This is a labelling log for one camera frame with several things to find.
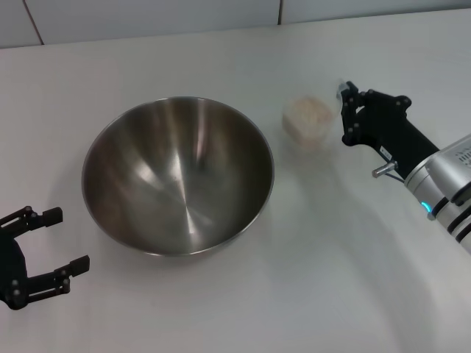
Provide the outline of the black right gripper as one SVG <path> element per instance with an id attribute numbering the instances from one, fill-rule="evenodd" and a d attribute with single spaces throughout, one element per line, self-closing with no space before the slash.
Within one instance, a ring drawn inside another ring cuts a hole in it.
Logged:
<path id="1" fill-rule="evenodd" d="M 359 96 L 363 108 L 357 112 Z M 423 160 L 438 152 L 406 118 L 405 110 L 411 106 L 409 97 L 390 96 L 372 89 L 359 93 L 352 82 L 346 82 L 341 99 L 342 142 L 346 146 L 371 147 L 386 162 L 396 162 L 396 172 L 401 177 L 407 177 Z"/>

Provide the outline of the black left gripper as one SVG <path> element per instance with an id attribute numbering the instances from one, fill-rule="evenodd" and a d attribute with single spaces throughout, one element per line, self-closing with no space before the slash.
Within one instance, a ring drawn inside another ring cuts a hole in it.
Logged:
<path id="1" fill-rule="evenodd" d="M 52 272 L 28 279 L 24 254 L 14 238 L 61 222 L 63 211 L 60 207 L 39 215 L 31 206 L 26 206 L 1 219 L 1 300 L 11 310 L 26 307 L 27 297 L 67 294 L 70 292 L 70 277 L 89 271 L 90 258 L 85 255 Z"/>

